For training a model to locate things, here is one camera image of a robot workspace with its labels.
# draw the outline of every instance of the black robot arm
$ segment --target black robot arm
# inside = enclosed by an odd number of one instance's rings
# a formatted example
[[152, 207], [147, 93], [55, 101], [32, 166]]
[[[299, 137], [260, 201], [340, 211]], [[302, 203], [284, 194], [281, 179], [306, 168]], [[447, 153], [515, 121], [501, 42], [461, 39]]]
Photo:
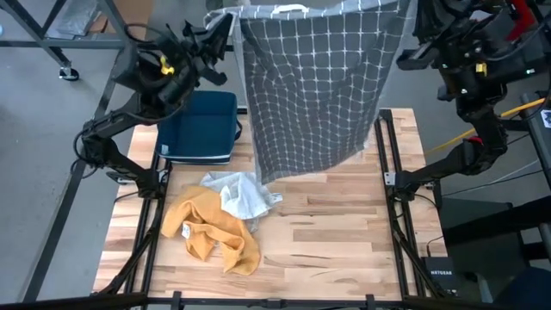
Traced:
[[[508, 0], [500, 8], [493, 6], [498, 1], [419, 1], [414, 34], [420, 47], [405, 50], [397, 65], [438, 69], [444, 80], [438, 99], [455, 100], [457, 114], [478, 137], [463, 140], [446, 158], [424, 168], [389, 174], [393, 195], [413, 200], [419, 186], [455, 173], [479, 174], [507, 151], [507, 134], [494, 106], [506, 96], [508, 83], [549, 70], [549, 39], [540, 30], [548, 28], [551, 15], [530, 28], [533, 16], [541, 14], [525, 1], [531, 0]], [[475, 10], [493, 14], [475, 20]]]
[[[118, 177], [135, 181], [140, 197], [159, 198], [164, 191], [159, 173], [121, 154], [112, 137], [136, 125], [157, 124], [178, 113], [201, 77], [217, 85], [225, 83], [226, 75], [213, 68], [217, 59], [224, 58], [231, 23], [231, 15], [221, 18], [209, 30], [186, 23], [183, 40], [178, 40], [168, 28], [155, 41], [138, 40], [126, 46], [111, 78], [136, 92], [121, 108], [84, 124], [75, 138], [78, 158], [94, 168], [108, 167]], [[83, 144], [82, 152], [77, 151], [78, 139]]]

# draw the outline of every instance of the blue cushion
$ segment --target blue cushion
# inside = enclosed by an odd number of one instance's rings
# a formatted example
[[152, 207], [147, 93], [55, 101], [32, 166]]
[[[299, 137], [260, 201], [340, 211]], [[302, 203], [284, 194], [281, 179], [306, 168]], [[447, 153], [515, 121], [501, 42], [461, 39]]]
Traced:
[[223, 164], [230, 160], [237, 127], [237, 97], [196, 91], [182, 112], [158, 124], [157, 152], [171, 161]]

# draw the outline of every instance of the wooden table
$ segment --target wooden table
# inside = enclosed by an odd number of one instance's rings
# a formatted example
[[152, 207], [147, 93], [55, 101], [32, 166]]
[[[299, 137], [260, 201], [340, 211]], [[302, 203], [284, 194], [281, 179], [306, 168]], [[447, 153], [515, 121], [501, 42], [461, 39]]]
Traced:
[[[404, 169], [424, 166], [413, 111], [393, 109], [393, 117]], [[244, 131], [234, 147], [232, 162], [225, 166], [174, 165], [165, 211], [186, 186], [198, 184], [208, 171], [254, 171], [248, 116], [239, 118]], [[129, 157], [149, 167], [156, 135], [156, 127], [136, 127]], [[363, 300], [365, 294], [373, 294], [378, 301], [401, 300], [374, 130], [368, 145], [364, 152], [332, 169], [269, 185], [272, 193], [283, 194], [283, 201], [261, 219], [253, 234], [262, 261], [251, 276], [224, 274], [218, 249], [209, 261], [202, 262], [186, 252], [183, 237], [160, 236], [149, 295], [171, 297], [179, 290], [189, 298]], [[387, 154], [392, 154], [388, 145]], [[119, 195], [135, 190], [134, 186], [121, 186]], [[426, 189], [418, 193], [433, 199]], [[115, 204], [94, 290], [107, 285], [130, 257], [141, 202], [134, 196]], [[426, 243], [440, 237], [442, 230], [430, 202], [416, 199], [410, 206], [423, 256]], [[432, 242], [430, 249], [433, 256], [446, 255], [441, 239]], [[141, 284], [143, 265], [138, 269], [136, 288]], [[413, 295], [407, 258], [406, 274]]]

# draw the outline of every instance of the red object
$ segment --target red object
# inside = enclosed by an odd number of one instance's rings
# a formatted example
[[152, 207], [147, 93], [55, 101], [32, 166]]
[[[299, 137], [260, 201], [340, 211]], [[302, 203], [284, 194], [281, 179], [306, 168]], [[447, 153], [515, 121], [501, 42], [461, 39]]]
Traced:
[[509, 0], [509, 3], [515, 6], [519, 18], [516, 20], [515, 27], [507, 36], [507, 40], [516, 40], [520, 38], [520, 35], [523, 34], [526, 29], [536, 21], [536, 19], [532, 15], [532, 12], [530, 11], [525, 0]]
[[467, 139], [467, 141], [482, 144], [482, 139], [479, 136], [473, 136]]

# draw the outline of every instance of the yellow towel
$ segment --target yellow towel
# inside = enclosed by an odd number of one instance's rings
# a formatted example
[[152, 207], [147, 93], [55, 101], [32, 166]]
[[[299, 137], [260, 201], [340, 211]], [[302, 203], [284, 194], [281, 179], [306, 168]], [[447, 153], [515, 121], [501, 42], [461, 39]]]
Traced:
[[257, 242], [242, 220], [222, 211], [220, 195], [215, 191], [189, 186], [170, 205], [161, 233], [165, 237], [174, 237], [182, 229], [182, 223], [189, 228], [186, 247], [193, 257], [207, 260], [215, 241], [219, 241], [224, 272], [248, 276], [258, 267], [260, 252]]

